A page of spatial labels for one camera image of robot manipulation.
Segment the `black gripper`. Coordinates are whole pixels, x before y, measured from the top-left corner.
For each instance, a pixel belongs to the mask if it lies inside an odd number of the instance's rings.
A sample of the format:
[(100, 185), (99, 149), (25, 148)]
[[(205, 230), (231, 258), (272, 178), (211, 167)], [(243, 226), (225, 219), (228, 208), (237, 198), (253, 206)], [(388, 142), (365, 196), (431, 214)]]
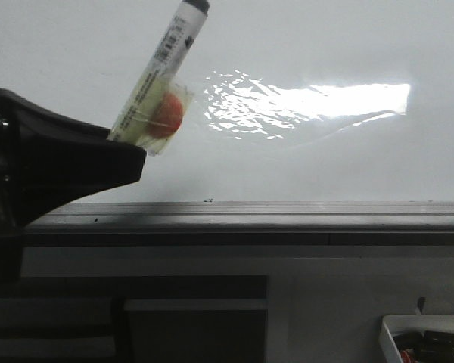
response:
[(108, 135), (0, 88), (0, 284), (19, 278), (21, 227), (141, 178), (145, 151)]

